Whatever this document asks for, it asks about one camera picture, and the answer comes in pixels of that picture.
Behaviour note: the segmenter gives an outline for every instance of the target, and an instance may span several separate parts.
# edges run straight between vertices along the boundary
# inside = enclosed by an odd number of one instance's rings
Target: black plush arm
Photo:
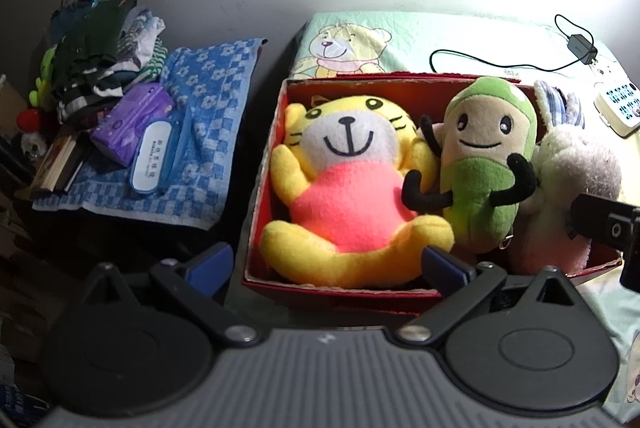
[[[437,156],[442,156],[442,147],[436,140],[435,135],[433,134],[433,122],[429,116],[423,116],[420,118],[420,130],[422,131],[422,135],[424,136],[424,140],[426,141],[431,151]]]
[[[402,183],[402,204],[419,214],[428,214],[448,208],[453,204],[453,192],[422,193],[420,182],[422,174],[418,170],[409,170]]]
[[[511,188],[494,190],[489,194],[489,204],[494,208],[521,203],[524,199],[533,195],[538,185],[538,179],[533,167],[519,153],[509,154],[507,166],[513,172],[515,181]]]

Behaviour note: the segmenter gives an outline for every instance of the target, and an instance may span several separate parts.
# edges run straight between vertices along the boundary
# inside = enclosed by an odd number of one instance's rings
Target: black cable
[[[476,60],[478,62],[482,62],[484,64],[491,65],[493,67],[499,67],[501,69],[508,69],[508,68],[514,68],[514,67],[531,67],[533,69],[537,69],[538,71],[544,71],[545,73],[552,73],[554,71],[559,71],[560,69],[564,69],[565,67],[569,67],[570,65],[573,65],[575,63],[581,62],[582,60],[587,58],[587,56],[589,55],[589,53],[591,52],[591,49],[593,48],[593,46],[595,44],[595,40],[593,38],[593,34],[591,34],[591,31],[587,30],[586,28],[583,28],[582,26],[578,26],[577,24],[574,24],[572,21],[570,21],[564,15],[556,14],[556,16],[554,17],[554,23],[556,25],[556,28],[558,28],[558,31],[560,31],[560,33],[564,34],[564,36],[567,38],[567,40],[569,39],[569,35],[567,35],[560,28],[560,26],[558,26],[558,17],[562,17],[562,18],[564,18],[564,20],[566,20],[572,26],[575,26],[576,28],[579,28],[580,30],[586,31],[589,34],[589,37],[591,38],[591,45],[590,45],[589,49],[587,50],[587,52],[584,55],[582,55],[582,57],[578,58],[577,60],[573,60],[572,62],[569,62],[568,64],[562,65],[560,67],[556,67],[554,69],[545,69],[545,68],[538,67],[537,65],[533,65],[533,64],[530,64],[530,63],[518,63],[518,64],[513,64],[513,65],[500,65],[500,64],[497,64],[497,63],[493,63],[493,62],[488,62],[487,60],[483,60],[482,58],[478,58],[477,56],[473,56],[472,54],[463,53],[462,51],[456,51],[454,49],[436,49],[436,50],[432,51],[431,54],[429,55],[429,67],[431,67],[431,71],[432,72],[437,73],[436,69],[433,66],[433,57],[435,55],[437,55],[438,53],[448,53],[448,54],[455,54],[455,55],[458,55],[458,56],[464,56],[466,58],[470,58],[471,60]]]

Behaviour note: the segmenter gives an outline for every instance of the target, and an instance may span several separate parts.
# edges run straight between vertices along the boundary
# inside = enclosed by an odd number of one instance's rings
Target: dark green garment
[[[65,90],[74,84],[93,86],[101,71],[116,62],[122,25],[137,3],[137,0],[99,2],[62,37],[52,75],[52,90],[58,99],[64,101]]]

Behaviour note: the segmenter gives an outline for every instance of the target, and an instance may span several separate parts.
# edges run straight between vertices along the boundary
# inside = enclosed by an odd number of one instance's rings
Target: red box
[[[271,123],[268,145],[262,159],[260,182],[254,206],[248,254],[242,283],[278,303],[292,309],[367,310],[392,314],[417,315],[435,305],[440,294],[434,289],[405,289],[402,291],[372,291],[367,289],[337,289],[296,285],[281,278],[263,259],[258,249],[260,233],[274,218],[289,220],[286,207],[271,188],[269,158],[271,150],[284,139],[284,109],[290,103],[302,103],[310,108],[311,98],[321,95],[335,99],[352,95],[372,95],[386,98],[400,105],[417,121],[428,114],[434,121],[442,121],[451,98],[476,80],[472,75],[408,74],[354,75],[328,79],[284,81]],[[533,102],[533,87],[520,86]],[[538,140],[545,133],[538,115]],[[580,273],[570,275],[576,285],[613,269],[622,260],[617,251],[594,244],[589,265]]]

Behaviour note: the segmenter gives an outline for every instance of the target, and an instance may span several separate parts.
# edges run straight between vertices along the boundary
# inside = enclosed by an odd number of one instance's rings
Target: plush eye
[[[511,128],[513,127],[513,122],[509,116],[503,116],[500,120],[500,132],[502,134],[509,134],[511,132]]]
[[[382,107],[382,101],[377,98],[369,98],[364,104],[367,106],[367,109],[370,111],[375,111],[376,109],[380,109]]]
[[[460,118],[458,118],[458,130],[459,131],[464,131],[466,129],[466,125],[469,122],[469,116],[467,116],[465,113],[462,113],[460,115]]]
[[[308,113],[306,113],[305,114],[305,118],[306,119],[316,119],[321,114],[322,114],[322,109],[319,109],[319,108],[316,107],[315,109],[311,109]]]

